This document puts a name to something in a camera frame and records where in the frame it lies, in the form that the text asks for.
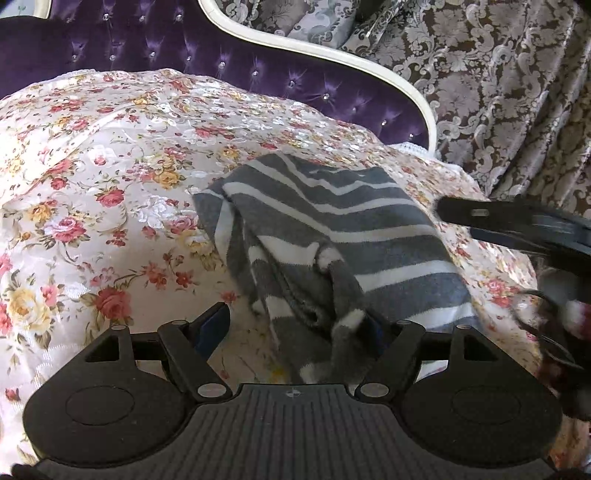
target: bed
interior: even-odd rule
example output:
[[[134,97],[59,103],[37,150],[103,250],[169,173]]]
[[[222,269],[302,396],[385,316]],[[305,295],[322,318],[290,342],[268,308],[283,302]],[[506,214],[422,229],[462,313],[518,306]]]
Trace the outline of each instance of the bed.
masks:
[[[35,462],[24,404],[113,322],[151,331],[222,300],[235,320],[214,369],[232,388],[287,380],[189,203],[274,150],[384,168],[435,222],[487,334],[535,373],[535,342],[508,312],[512,293],[535,286],[531,264],[434,217],[443,194],[484,196],[433,158],[433,114],[406,81],[236,25],[207,0],[67,0],[48,11],[0,20],[0,471]],[[580,456],[584,427],[565,421],[556,464]]]

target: damask curtain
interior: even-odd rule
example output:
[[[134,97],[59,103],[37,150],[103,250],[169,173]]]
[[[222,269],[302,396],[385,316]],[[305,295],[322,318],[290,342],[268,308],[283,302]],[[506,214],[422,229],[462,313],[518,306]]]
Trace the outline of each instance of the damask curtain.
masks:
[[[220,1],[409,80],[436,113],[440,158],[488,196],[591,218],[591,20],[574,0],[384,0],[362,21],[358,0]]]

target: yellow rose print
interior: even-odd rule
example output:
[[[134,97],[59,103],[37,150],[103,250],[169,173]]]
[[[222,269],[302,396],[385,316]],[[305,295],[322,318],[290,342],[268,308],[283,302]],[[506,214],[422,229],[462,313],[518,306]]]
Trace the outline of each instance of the yellow rose print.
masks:
[[[156,175],[154,180],[168,190],[179,183],[180,176],[175,171],[163,171],[161,174]]]
[[[18,287],[8,292],[7,313],[14,325],[38,334],[45,333],[51,325],[49,307],[30,288]]]
[[[224,157],[230,158],[231,160],[238,160],[240,157],[240,151],[234,145],[224,148],[222,154]]]
[[[45,203],[40,203],[29,208],[25,215],[32,222],[43,223],[51,218],[51,208]]]

